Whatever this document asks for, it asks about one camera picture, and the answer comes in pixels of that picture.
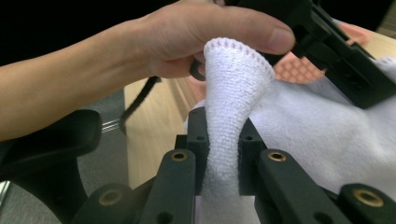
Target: forearm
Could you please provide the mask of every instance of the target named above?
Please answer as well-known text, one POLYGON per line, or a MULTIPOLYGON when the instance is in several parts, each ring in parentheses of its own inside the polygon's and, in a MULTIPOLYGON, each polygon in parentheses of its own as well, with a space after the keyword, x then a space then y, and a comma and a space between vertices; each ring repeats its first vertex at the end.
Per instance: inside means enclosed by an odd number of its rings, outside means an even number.
POLYGON ((147 76, 146 58, 134 41, 128 40, 128 48, 121 42, 125 31, 116 26, 66 49, 0 67, 0 141, 44 128, 147 76))

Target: finger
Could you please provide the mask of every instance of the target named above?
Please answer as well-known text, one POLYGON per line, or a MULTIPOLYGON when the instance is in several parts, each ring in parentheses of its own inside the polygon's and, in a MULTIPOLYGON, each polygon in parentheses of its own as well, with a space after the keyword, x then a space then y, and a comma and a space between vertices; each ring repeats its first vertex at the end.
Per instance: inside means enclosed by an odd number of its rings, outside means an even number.
POLYGON ((198 66, 198 72, 202 75, 202 76, 206 76, 206 69, 205 69, 205 65, 203 63, 201 63, 198 66))
POLYGON ((193 56, 198 62, 205 63, 205 56, 203 50, 199 51, 198 53, 195 53, 193 56))
POLYGON ((177 60, 160 61, 154 64, 152 74, 156 74, 159 77, 187 77, 191 75, 189 71, 191 70, 192 62, 194 58, 192 56, 185 57, 177 60))
POLYGON ((144 24, 142 48, 163 60, 191 56, 217 37, 235 39, 269 54, 286 53, 295 43, 292 30, 285 23, 244 7, 183 1, 140 21, 144 24))

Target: white cloth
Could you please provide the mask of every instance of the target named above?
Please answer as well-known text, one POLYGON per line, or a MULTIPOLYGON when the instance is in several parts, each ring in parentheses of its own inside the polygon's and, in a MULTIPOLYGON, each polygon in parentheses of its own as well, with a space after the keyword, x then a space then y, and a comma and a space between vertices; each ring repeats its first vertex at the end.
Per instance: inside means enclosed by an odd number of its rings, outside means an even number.
MULTIPOLYGON (((205 106, 210 142, 201 223, 259 223, 237 196, 237 140, 247 117, 269 148, 289 152, 323 188, 338 193, 359 182, 396 200, 396 96, 363 110, 326 77, 275 80, 260 54, 231 39, 209 41, 205 59, 206 99, 195 106, 205 106)), ((396 59, 374 62, 396 78, 396 59)))

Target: screw hole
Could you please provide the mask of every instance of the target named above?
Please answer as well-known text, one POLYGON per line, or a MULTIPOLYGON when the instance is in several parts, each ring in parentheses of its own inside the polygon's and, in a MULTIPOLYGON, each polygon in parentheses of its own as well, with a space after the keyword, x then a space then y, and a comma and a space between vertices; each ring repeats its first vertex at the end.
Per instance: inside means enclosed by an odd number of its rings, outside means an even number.
POLYGON ((268 157, 273 161, 285 161, 286 160, 286 156, 280 152, 271 152, 270 154, 268 154, 268 157))
POLYGON ((110 206, 119 202, 122 198, 122 192, 118 189, 110 189, 103 193, 99 198, 99 204, 110 206))
POLYGON ((176 152, 172 155, 173 161, 184 161, 187 159, 187 154, 184 152, 176 152))

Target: table surface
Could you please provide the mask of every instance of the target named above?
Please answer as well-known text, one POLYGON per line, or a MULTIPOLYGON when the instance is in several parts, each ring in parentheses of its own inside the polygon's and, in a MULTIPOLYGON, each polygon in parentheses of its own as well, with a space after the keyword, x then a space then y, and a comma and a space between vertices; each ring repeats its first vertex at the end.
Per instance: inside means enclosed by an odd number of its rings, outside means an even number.
MULTIPOLYGON (((372 33, 362 45, 375 58, 396 57, 396 39, 372 33)), ((125 107, 141 91, 146 80, 124 89, 125 107)), ((186 133, 184 121, 197 99, 186 78, 163 79, 127 120, 129 183, 132 189, 157 174, 163 154, 175 146, 177 134, 186 133)))

